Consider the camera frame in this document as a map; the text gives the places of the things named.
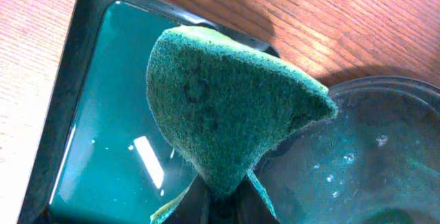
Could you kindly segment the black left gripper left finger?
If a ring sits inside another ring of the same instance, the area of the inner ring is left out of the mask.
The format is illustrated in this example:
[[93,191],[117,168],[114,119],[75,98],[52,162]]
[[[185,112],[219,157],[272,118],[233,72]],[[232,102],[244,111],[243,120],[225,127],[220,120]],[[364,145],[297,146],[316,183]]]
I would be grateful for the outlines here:
[[209,211],[210,192],[203,178],[197,175],[163,224],[208,224]]

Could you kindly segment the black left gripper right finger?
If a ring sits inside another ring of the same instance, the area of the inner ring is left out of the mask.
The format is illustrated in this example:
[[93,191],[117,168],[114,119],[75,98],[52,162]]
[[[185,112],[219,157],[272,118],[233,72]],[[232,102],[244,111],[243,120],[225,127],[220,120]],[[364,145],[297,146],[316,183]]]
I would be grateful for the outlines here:
[[279,224],[249,179],[244,179],[235,191],[238,224]]

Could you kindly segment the green scrubbing sponge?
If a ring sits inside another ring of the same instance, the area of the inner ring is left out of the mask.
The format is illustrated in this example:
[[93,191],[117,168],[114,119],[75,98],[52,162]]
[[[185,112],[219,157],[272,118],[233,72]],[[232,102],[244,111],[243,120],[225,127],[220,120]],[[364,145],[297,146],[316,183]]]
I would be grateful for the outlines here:
[[[164,139],[209,189],[208,223],[235,223],[244,179],[277,219],[253,168],[291,134],[338,113],[328,89],[301,69],[201,26],[161,33],[148,60],[146,98]],[[163,223],[188,188],[151,222]]]

